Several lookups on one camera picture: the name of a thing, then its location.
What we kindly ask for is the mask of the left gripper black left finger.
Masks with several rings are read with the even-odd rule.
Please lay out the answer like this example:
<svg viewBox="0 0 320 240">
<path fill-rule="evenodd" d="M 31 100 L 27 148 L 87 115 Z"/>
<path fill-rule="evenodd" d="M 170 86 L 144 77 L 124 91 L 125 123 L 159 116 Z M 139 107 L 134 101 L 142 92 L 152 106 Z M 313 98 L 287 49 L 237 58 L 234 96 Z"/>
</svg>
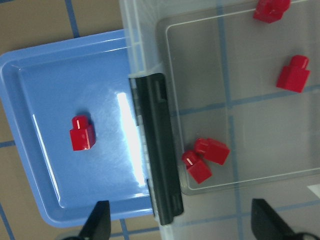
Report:
<svg viewBox="0 0 320 240">
<path fill-rule="evenodd" d="M 109 201 L 98 201 L 79 232 L 79 240 L 109 240 L 111 213 Z"/>
</svg>

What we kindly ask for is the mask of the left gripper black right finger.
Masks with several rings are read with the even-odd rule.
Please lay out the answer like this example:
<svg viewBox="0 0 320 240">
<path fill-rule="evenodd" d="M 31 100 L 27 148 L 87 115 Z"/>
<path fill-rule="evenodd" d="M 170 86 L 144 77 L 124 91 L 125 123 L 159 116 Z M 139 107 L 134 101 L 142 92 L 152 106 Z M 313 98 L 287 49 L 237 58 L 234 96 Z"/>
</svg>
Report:
<svg viewBox="0 0 320 240">
<path fill-rule="evenodd" d="M 310 232 L 295 232 L 263 198 L 251 201 L 251 231 L 257 240 L 318 240 Z"/>
</svg>

